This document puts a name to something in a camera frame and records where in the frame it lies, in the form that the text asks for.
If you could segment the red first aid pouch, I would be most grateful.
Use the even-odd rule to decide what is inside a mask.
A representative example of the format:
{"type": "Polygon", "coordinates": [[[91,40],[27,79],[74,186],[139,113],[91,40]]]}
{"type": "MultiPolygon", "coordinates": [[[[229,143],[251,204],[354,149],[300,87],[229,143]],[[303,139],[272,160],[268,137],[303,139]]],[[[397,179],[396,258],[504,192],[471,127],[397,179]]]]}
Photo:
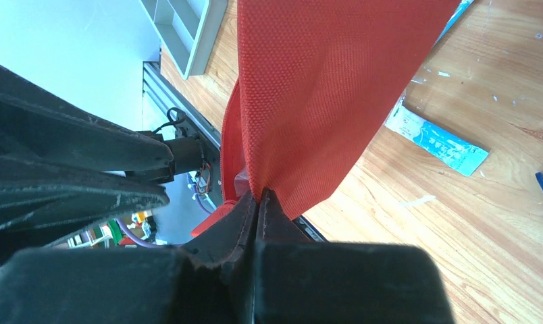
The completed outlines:
{"type": "Polygon", "coordinates": [[[222,124],[224,203],[273,190],[295,219],[329,198],[458,1],[239,1],[238,80],[222,124]]]}

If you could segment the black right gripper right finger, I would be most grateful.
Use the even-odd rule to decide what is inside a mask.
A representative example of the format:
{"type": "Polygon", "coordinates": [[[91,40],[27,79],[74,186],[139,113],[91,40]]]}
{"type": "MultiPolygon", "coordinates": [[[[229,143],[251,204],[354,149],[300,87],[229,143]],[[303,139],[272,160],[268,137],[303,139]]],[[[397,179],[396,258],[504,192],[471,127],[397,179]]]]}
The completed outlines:
{"type": "Polygon", "coordinates": [[[260,202],[258,323],[453,323],[437,267],[415,246],[310,241],[276,193],[260,202]]]}

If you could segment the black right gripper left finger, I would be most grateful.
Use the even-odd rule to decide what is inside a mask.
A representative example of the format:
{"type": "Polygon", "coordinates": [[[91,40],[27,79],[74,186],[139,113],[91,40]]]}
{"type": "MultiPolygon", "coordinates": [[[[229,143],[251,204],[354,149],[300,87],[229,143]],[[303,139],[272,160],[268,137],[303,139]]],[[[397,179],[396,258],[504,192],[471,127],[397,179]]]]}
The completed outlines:
{"type": "Polygon", "coordinates": [[[252,323],[256,214],[245,197],[177,247],[22,250],[0,268],[0,323],[252,323]]]}

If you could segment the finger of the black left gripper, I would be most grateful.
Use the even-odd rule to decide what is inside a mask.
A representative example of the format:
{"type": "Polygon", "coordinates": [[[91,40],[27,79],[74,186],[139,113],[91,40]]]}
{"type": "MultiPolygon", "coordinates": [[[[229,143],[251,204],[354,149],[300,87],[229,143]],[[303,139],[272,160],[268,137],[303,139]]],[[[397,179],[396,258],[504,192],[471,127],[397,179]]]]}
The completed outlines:
{"type": "Polygon", "coordinates": [[[95,171],[162,168],[168,146],[77,108],[0,65],[0,155],[95,171]]]}
{"type": "Polygon", "coordinates": [[[158,185],[0,156],[0,266],[19,250],[169,201],[158,185]]]}

